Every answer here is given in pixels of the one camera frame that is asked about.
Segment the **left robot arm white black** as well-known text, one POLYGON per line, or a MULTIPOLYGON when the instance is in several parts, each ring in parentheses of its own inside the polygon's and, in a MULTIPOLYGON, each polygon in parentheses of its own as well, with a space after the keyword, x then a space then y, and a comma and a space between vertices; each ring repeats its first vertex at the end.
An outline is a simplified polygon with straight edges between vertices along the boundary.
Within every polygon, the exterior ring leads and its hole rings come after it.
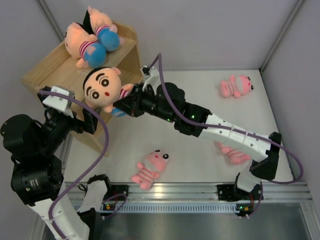
POLYGON ((82 112, 84 120, 79 120, 74 114, 48 107, 44 123, 18 114, 0 129, 3 146, 14 163, 11 189, 45 221, 57 240, 98 240, 103 224, 101 205, 113 194, 104 174, 88 180, 79 209, 74 209, 64 194, 62 162, 55 152, 71 131, 93 134, 100 120, 100 108, 82 112))

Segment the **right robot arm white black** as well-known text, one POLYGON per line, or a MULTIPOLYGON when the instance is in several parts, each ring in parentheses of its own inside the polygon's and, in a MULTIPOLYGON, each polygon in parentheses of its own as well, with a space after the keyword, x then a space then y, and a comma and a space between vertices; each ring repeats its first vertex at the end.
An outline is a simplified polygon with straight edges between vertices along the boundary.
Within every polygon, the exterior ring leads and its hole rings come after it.
POLYGON ((279 133, 261 135, 233 125, 205 107, 186 102, 185 92, 174 83, 163 83, 156 90, 135 84, 113 106, 135 118, 148 113, 173 123, 181 134, 213 140, 249 155, 251 162, 237 175, 233 186, 240 199, 250 195, 260 181, 273 181, 276 177, 282 139, 279 133))

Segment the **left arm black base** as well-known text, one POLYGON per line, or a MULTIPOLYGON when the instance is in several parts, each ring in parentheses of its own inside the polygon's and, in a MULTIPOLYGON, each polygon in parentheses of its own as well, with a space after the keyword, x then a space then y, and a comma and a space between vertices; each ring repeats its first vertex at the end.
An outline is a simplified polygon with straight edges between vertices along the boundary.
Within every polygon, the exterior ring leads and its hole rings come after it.
POLYGON ((116 184, 107 188, 107 192, 103 197, 103 200, 107 200, 115 195, 121 194, 121 196, 117 196, 115 198, 116 201, 124 201, 125 197, 123 195, 128 196, 129 193, 129 185, 127 184, 116 184))

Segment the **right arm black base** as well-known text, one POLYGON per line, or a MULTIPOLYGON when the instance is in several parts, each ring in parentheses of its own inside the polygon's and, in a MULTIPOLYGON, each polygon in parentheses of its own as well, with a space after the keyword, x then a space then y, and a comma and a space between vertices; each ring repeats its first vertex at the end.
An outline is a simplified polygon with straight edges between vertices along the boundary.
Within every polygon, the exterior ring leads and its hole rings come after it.
POLYGON ((218 199, 226 202, 259 200, 262 193, 259 184, 250 192, 237 188, 235 184, 218 184, 216 187, 218 199))

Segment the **boy plush doll blue pants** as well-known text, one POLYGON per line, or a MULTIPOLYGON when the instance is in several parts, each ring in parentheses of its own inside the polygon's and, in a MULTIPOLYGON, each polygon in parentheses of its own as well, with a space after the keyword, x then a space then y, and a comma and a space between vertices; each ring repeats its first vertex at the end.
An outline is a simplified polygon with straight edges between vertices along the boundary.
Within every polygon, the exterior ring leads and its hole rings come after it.
POLYGON ((106 60, 106 49, 94 34, 89 34, 81 24, 71 23, 65 32, 64 46, 70 56, 77 60, 78 69, 99 68, 106 60))

